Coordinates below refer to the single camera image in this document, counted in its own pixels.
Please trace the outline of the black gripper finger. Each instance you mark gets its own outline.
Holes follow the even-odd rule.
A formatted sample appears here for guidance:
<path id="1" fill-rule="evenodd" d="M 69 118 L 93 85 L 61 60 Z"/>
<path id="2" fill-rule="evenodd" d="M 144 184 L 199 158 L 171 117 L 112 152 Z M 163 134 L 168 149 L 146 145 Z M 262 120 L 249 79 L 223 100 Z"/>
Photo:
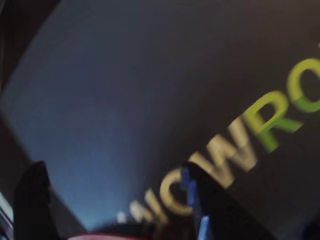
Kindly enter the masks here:
<path id="1" fill-rule="evenodd" d="M 209 217 L 215 240 L 275 239 L 270 231 L 198 165 L 186 162 L 184 167 L 196 183 L 200 207 Z"/>
<path id="2" fill-rule="evenodd" d="M 13 192 L 13 235 L 16 240 L 59 240 L 50 211 L 50 179 L 44 161 L 34 162 Z"/>

